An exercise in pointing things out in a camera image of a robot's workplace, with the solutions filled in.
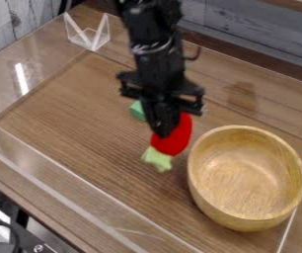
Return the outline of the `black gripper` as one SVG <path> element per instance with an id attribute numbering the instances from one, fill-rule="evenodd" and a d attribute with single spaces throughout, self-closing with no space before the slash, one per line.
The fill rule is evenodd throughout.
<path id="1" fill-rule="evenodd" d="M 136 69 L 121 71 L 121 95 L 141 101 L 151 130 L 168 137 L 179 124 L 180 112 L 203 114 L 204 88 L 185 77 L 187 57 L 180 42 L 131 46 Z"/>

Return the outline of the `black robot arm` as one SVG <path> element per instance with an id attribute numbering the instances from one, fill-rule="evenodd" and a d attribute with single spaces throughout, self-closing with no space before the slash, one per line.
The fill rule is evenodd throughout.
<path id="1" fill-rule="evenodd" d="M 169 136 L 180 115 L 203 114 L 204 88 L 185 77 L 185 62 L 177 23 L 181 0 L 116 0 L 129 35 L 136 69 L 117 74 L 121 95 L 141 102 L 151 130 Z"/>

